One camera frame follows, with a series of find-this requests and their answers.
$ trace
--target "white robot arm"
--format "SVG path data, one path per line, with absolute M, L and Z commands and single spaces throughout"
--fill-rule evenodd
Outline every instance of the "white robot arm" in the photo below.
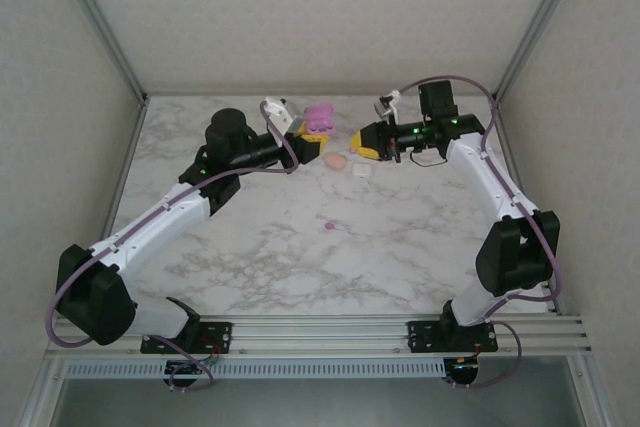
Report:
M 351 147 L 364 157 L 396 162 L 407 150 L 436 148 L 466 180 L 478 200 L 491 226 L 476 257 L 478 275 L 445 304 L 439 325 L 444 347 L 451 352 L 464 352 L 473 346 L 473 341 L 469 344 L 472 336 L 467 333 L 477 333 L 479 329 L 472 328 L 484 324 L 494 307 L 551 277 L 550 258 L 529 221 L 536 223 L 553 253 L 559 222 L 553 212 L 540 212 L 502 169 L 484 139 L 485 129 L 478 119 L 458 114 L 449 81 L 411 84 L 414 85 L 419 85 L 421 122 L 397 123 L 394 113 L 399 93 L 393 91 L 375 106 L 383 120 L 360 130 Z
M 240 175 L 278 162 L 283 169 L 268 171 L 288 173 L 320 155 L 326 138 L 299 133 L 304 119 L 293 105 L 267 98 L 261 110 L 268 127 L 262 135 L 247 126 L 242 112 L 216 112 L 206 144 L 167 195 L 111 237 L 89 249 L 73 245 L 61 255 L 55 308 L 90 339 L 101 345 L 124 334 L 175 339 L 198 323 L 188 306 L 137 292 L 134 280 L 163 246 L 215 214 L 240 189 Z M 69 283 L 81 269 L 87 270 Z

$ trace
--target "white wall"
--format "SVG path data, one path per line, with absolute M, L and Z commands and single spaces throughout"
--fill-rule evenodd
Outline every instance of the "white wall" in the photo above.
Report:
M 97 239 L 136 105 L 75 0 L 0 0 L 0 425 L 46 346 L 58 257 Z
M 540 0 L 98 0 L 148 92 L 495 86 Z
M 563 0 L 503 110 L 526 190 L 560 217 L 564 303 L 638 425 L 640 0 Z

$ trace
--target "purple cable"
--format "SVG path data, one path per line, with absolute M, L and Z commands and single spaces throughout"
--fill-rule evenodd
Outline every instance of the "purple cable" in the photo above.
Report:
M 242 175 L 242 174 L 249 174 L 249 173 L 253 173 L 253 172 L 266 173 L 266 174 L 289 174 L 289 173 L 295 171 L 298 168 L 298 166 L 300 165 L 300 162 L 298 161 L 298 158 L 296 157 L 296 154 L 293 151 L 293 148 L 291 147 L 291 145 L 289 144 L 287 139 L 284 137 L 284 135 L 282 135 L 278 131 L 278 129 L 275 127 L 275 125 L 273 125 L 273 122 L 271 121 L 271 119 L 269 119 L 269 116 L 268 116 L 268 114 L 267 114 L 267 112 L 265 110 L 265 105 L 266 105 L 265 102 L 260 103 L 260 113 L 262 114 L 262 116 L 266 120 L 267 125 L 271 128 L 270 130 L 275 134 L 275 136 L 278 138 L 278 140 L 280 142 L 282 142 L 282 145 L 284 146 L 284 148 L 286 149 L 287 153 L 291 157 L 291 160 L 293 161 L 293 165 L 291 167 L 286 168 L 286 169 L 280 169 L 280 168 L 262 169 L 262 168 L 245 167 L 245 168 L 242 168 L 242 169 L 234 169 L 234 170 L 229 170 L 227 172 L 222 172 L 220 174 L 214 175 L 213 177 L 211 177 L 211 178 L 209 178 L 207 180 L 203 180 L 199 184 L 194 185 L 193 187 L 185 190 L 184 192 L 181 192 L 180 194 L 176 195 L 172 199 L 168 200 L 166 202 L 166 204 L 168 204 L 169 207 L 175 205 L 176 203 L 178 203 L 182 199 L 184 199 L 186 196 L 188 196 L 188 195 L 192 194 L 193 192 L 196 192 L 197 190 L 209 185 L 210 183 L 215 182 L 216 180 L 220 180 L 220 179 L 222 179 L 224 177 L 228 177 L 230 175 Z M 160 215 L 165 210 L 166 209 L 164 208 L 164 206 L 160 206 L 156 210 L 154 210 L 151 213 L 149 213 L 149 215 L 147 215 L 144 219 L 140 220 L 136 225 L 134 225 L 131 229 L 129 229 L 126 234 L 124 234 L 116 242 L 114 242 L 114 246 L 115 247 L 119 247 L 122 244 L 124 244 L 133 235 L 135 235 L 136 232 L 138 232 L 140 229 L 142 229 L 145 225 L 147 225 L 149 222 L 151 222 L 153 219 L 155 219 L 158 215 Z M 54 313 L 55 313 L 55 310 L 56 310 L 56 306 L 58 305 L 60 300 L 62 300 L 62 297 L 67 292 L 67 290 L 69 290 L 69 287 L 71 287 L 71 285 L 73 285 L 73 283 L 76 280 L 78 280 L 78 277 L 80 277 L 87 270 L 89 270 L 92 265 L 94 265 L 96 262 L 101 260 L 106 255 L 108 255 L 110 252 L 111 252 L 111 250 L 109 248 L 104 249 L 102 252 L 99 252 L 98 254 L 96 254 L 93 257 L 91 257 L 91 259 L 89 259 L 78 270 L 76 270 L 73 274 L 71 274 L 71 276 L 69 276 L 69 278 L 60 286 L 60 288 L 56 292 L 55 296 L 53 297 L 53 300 L 49 304 L 49 307 L 47 308 L 47 312 L 45 314 L 45 325 L 44 326 L 45 326 L 45 330 L 47 331 L 47 335 L 49 336 L 49 339 L 51 340 L 51 342 L 53 342 L 54 344 L 58 345 L 59 347 L 65 347 L 67 349 L 73 349 L 73 348 L 76 348 L 76 347 L 82 347 L 83 345 L 87 345 L 89 342 L 91 342 L 91 338 L 89 338 L 89 337 L 87 337 L 86 339 L 83 339 L 83 340 L 81 340 L 79 342 L 67 342 L 65 340 L 62 340 L 60 337 L 58 337 L 56 335 L 56 333 L 53 330 L 53 316 L 54 316 Z M 161 337 L 159 337 L 158 339 L 163 341 L 163 342 L 165 342 L 165 343 L 168 342 L 167 339 L 162 340 L 163 338 L 161 338 Z M 181 351 L 181 349 L 179 350 L 179 348 L 175 349 L 175 350 L 178 350 L 183 355 L 186 354 L 184 351 Z M 185 357 L 187 357 L 189 360 L 193 359 L 193 357 L 188 356 L 188 354 L 185 355 Z
M 491 323 L 495 325 L 504 326 L 507 330 L 509 330 L 509 332 L 511 332 L 511 334 L 513 335 L 513 338 L 516 339 L 516 345 L 518 346 L 518 355 L 516 357 L 516 363 L 514 364 L 513 368 L 509 372 L 499 377 L 496 377 L 495 379 L 487 380 L 486 382 L 480 382 L 477 384 L 475 383 L 474 384 L 456 384 L 454 382 L 451 384 L 451 386 L 454 389 L 483 389 L 485 387 L 491 387 L 492 385 L 496 385 L 504 380 L 507 380 L 509 377 L 515 374 L 520 368 L 520 363 L 522 361 L 522 343 L 520 342 L 520 337 L 516 333 L 515 329 L 511 327 L 509 324 L 507 324 L 506 322 L 503 322 L 502 320 L 492 320 Z
M 498 116 L 498 104 L 485 86 L 483 86 L 479 82 L 476 82 L 473 79 L 470 79 L 468 77 L 463 77 L 460 75 L 436 75 L 433 77 L 427 77 L 425 79 L 418 80 L 416 82 L 412 82 L 411 84 L 406 85 L 405 87 L 400 89 L 398 92 L 400 92 L 400 94 L 404 94 L 409 89 L 412 89 L 418 85 L 425 84 L 428 82 L 435 82 L 438 80 L 459 80 L 460 82 L 465 82 L 467 84 L 473 85 L 478 90 L 480 90 L 489 101 L 489 105 L 491 107 L 491 121 L 489 122 L 489 126 L 487 127 L 487 130 L 485 130 L 484 135 L 480 140 L 480 150 L 483 154 L 486 154 L 484 160 L 487 163 L 489 170 L 491 170 L 491 172 L 493 173 L 498 183 L 502 186 L 502 188 L 505 190 L 507 195 L 509 195 L 509 197 L 513 201 L 513 198 L 515 197 L 515 193 L 513 192 L 513 190 L 507 183 L 507 181 L 504 179 L 504 177 L 502 177 L 502 175 L 500 174 L 500 171 L 497 169 L 497 167 L 495 166 L 495 164 L 493 163 L 493 161 L 491 160 L 491 157 L 488 155 L 488 152 L 487 152 L 487 139 L 489 138 L 489 133 L 496 125 L 496 119 Z M 555 275 L 555 278 L 556 278 L 556 286 L 553 292 L 551 292 L 549 295 L 545 295 L 542 297 L 533 297 L 530 295 L 516 294 L 509 297 L 509 299 L 527 300 L 530 302 L 549 302 L 551 300 L 555 300 L 558 297 L 558 295 L 560 295 L 560 292 L 562 291 L 562 275 L 560 273 L 560 266 L 558 265 L 556 256 L 553 254 L 553 251 L 551 250 L 551 246 L 549 245 L 549 242 L 547 242 L 547 239 L 545 238 L 544 234 L 540 230 L 540 227 L 538 227 L 538 224 L 536 224 L 535 220 L 533 220 L 533 217 L 531 217 L 529 212 L 527 212 L 527 209 L 525 209 L 524 205 L 522 205 L 521 202 L 514 201 L 513 203 L 518 208 L 518 210 L 522 213 L 525 219 L 527 219 L 527 222 L 531 226 L 531 229 L 533 230 L 533 232 L 536 234 L 536 237 L 540 242 L 542 249 L 544 250 L 547 257 L 549 258 L 549 262 L 551 263 L 551 268 L 553 269 L 553 274 Z M 489 311 L 487 311 L 487 314 L 485 314 L 485 317 L 489 318 L 500 307 L 506 304 L 507 300 L 508 299 L 503 299 L 500 302 L 498 302 L 496 305 L 494 305 Z

